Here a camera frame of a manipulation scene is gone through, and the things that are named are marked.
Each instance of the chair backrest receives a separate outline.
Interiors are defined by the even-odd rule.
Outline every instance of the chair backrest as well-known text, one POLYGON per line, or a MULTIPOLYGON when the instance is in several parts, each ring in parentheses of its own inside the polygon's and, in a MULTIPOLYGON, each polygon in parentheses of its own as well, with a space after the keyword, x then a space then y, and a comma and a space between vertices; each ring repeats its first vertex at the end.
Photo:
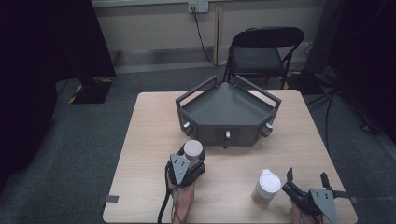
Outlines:
POLYGON ((236 35, 232 47, 297 47, 303 40, 304 32, 296 27, 259 27, 247 29, 236 35))

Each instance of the dark gray device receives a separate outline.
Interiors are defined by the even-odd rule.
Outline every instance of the dark gray device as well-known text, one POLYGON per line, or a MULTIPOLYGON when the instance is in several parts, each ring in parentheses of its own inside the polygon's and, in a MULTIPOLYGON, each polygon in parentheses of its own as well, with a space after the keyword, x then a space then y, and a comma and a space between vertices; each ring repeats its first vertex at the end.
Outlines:
POLYGON ((213 76, 176 99, 181 130, 205 146, 224 148, 251 147, 261 136, 267 137, 280 103, 280 99, 240 76, 236 76, 235 83, 218 83, 213 76), (268 103, 247 88, 264 95, 268 103), (202 90, 205 91, 181 105, 202 90))

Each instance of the hand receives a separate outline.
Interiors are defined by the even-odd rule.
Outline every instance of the hand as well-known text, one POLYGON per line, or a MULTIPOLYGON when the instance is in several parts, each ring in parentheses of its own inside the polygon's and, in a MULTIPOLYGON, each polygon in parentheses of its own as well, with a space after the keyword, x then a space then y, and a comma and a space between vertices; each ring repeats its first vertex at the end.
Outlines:
MULTIPOLYGON (((318 224, 311 215, 303 213, 293 200, 290 201, 291 201, 291 224, 300 224, 301 219, 303 219, 304 224, 318 224)), ((322 215, 316 216, 316 219, 320 222, 322 220, 322 215)))
POLYGON ((172 220, 173 224, 186 223, 192 203, 194 202, 195 182, 185 188, 177 188, 168 179, 169 189, 173 189, 172 198, 177 193, 177 202, 175 205, 175 213, 172 220))

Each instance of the white cup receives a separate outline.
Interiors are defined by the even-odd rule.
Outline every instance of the white cup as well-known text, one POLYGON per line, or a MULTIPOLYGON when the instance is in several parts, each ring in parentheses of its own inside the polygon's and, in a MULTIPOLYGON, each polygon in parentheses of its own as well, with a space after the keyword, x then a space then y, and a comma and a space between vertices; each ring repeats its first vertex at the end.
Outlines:
POLYGON ((261 207, 266 207, 280 190, 280 179, 270 170, 262 170, 256 188, 251 195, 253 201, 261 207))
POLYGON ((190 161, 190 167, 195 165, 198 162, 199 156, 203 151, 203 146, 197 140, 190 140, 186 144, 184 144, 184 153, 187 160, 190 161))

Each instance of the chair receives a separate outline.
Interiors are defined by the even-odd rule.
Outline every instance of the chair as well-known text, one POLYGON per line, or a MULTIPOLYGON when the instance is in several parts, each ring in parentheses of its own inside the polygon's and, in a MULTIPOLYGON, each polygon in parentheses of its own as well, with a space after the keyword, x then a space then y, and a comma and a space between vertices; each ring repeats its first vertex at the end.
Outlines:
POLYGON ((245 78, 261 77, 267 81, 280 77, 283 89, 292 53, 304 40, 304 32, 296 27, 261 27, 247 29, 233 38, 229 47, 223 81, 236 75, 245 78), (290 47, 281 59, 279 48, 290 47))

